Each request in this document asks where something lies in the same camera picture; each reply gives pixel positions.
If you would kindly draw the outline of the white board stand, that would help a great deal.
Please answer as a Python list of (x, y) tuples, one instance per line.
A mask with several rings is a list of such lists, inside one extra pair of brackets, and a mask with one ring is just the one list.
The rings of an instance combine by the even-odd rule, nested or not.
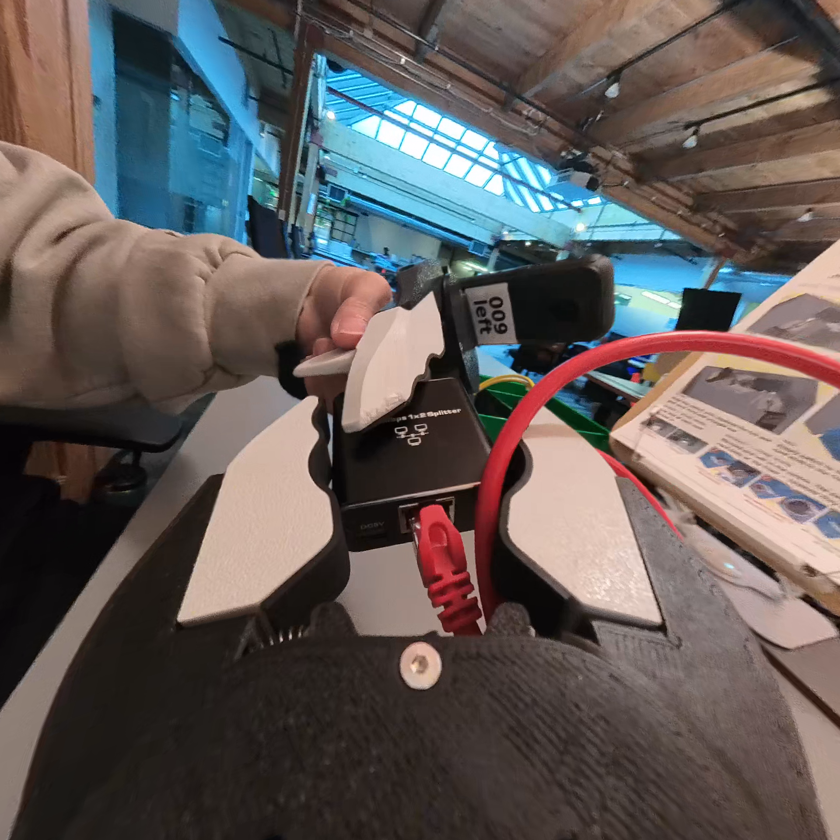
[(838, 640), (837, 628), (827, 617), (695, 522), (681, 522), (677, 529), (762, 640), (784, 650)]

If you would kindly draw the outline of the black monitor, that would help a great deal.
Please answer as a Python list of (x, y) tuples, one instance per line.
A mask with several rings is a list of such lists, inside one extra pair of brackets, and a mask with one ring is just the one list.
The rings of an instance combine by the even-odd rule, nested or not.
[(675, 331), (727, 332), (741, 299), (739, 292), (685, 288)]

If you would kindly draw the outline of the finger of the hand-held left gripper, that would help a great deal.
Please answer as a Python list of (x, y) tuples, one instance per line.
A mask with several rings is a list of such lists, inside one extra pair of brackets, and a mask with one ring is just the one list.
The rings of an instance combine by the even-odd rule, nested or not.
[(359, 433), (408, 404), (432, 359), (445, 354), (445, 335), (433, 292), (412, 308), (373, 316), (353, 350), (332, 350), (300, 362), (292, 372), (307, 379), (346, 375), (341, 424)]

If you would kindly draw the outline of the green storage bin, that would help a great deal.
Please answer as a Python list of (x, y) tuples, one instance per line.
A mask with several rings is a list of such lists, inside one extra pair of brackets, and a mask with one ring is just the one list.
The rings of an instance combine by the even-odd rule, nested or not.
[[(519, 381), (497, 381), (492, 382), (476, 395), (476, 412), (491, 443), (496, 441), (505, 422), (527, 390), (525, 384)], [(568, 403), (566, 397), (567, 395), (561, 392), (560, 397), (555, 396), (546, 403), (545, 408), (570, 426), (591, 446), (608, 455), (613, 455), (608, 429), (597, 423), (589, 414), (579, 411), (577, 403)]]

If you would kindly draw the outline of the black ethernet splitter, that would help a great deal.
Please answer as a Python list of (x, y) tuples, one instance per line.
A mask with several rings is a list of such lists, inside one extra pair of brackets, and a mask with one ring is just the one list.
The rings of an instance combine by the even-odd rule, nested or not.
[(420, 508), (441, 506), (460, 532), (475, 527), (490, 439), (460, 379), (420, 382), (412, 400), (363, 431), (332, 425), (332, 488), (349, 551), (409, 543)]

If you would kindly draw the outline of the white ceiling projector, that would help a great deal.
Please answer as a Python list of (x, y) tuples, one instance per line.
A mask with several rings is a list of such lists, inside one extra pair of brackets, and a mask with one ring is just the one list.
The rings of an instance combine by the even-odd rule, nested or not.
[(588, 154), (578, 153), (562, 158), (554, 168), (545, 190), (554, 195), (561, 195), (570, 189), (598, 193), (601, 178)]

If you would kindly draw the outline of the wooden support post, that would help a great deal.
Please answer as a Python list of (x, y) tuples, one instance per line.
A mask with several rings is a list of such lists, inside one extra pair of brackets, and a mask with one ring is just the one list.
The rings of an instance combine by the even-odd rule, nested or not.
[(95, 182), (86, 1), (1, 2), (1, 140)]

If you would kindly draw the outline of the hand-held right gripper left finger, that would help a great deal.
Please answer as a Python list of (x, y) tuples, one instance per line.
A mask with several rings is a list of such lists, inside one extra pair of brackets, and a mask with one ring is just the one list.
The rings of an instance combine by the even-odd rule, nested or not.
[(327, 412), (310, 396), (228, 465), (177, 622), (302, 625), (341, 595), (350, 554), (330, 480)]

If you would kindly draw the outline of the person's left hand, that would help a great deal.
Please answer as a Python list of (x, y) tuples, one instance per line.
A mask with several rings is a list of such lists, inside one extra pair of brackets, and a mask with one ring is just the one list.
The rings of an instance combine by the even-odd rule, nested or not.
[(383, 276), (359, 268), (326, 266), (303, 301), (297, 344), (305, 358), (353, 350), (373, 316), (391, 303), (392, 289)]

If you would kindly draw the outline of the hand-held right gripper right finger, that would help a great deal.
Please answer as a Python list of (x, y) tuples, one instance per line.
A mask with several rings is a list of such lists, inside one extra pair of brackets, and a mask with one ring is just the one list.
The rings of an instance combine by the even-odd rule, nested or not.
[(550, 633), (573, 617), (659, 629), (663, 616), (617, 477), (578, 434), (525, 434), (500, 506), (492, 579)]

